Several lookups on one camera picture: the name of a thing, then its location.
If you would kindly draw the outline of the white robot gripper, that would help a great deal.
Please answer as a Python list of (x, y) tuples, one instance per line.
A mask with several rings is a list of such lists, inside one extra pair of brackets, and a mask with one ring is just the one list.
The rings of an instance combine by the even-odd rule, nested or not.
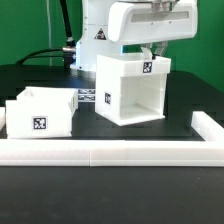
[[(117, 1), (109, 11), (108, 37), (118, 45), (156, 43), (153, 59), (164, 55), (163, 41), (193, 38), (197, 33), (197, 0)], [(150, 48), (141, 47), (146, 60)]]

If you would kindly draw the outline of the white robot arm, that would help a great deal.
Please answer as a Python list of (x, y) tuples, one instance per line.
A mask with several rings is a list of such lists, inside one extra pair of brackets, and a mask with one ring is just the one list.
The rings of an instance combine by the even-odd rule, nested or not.
[(170, 41), (192, 38), (198, 28), (198, 0), (82, 0), (82, 35), (71, 68), (93, 78), (102, 54), (128, 45), (164, 54)]

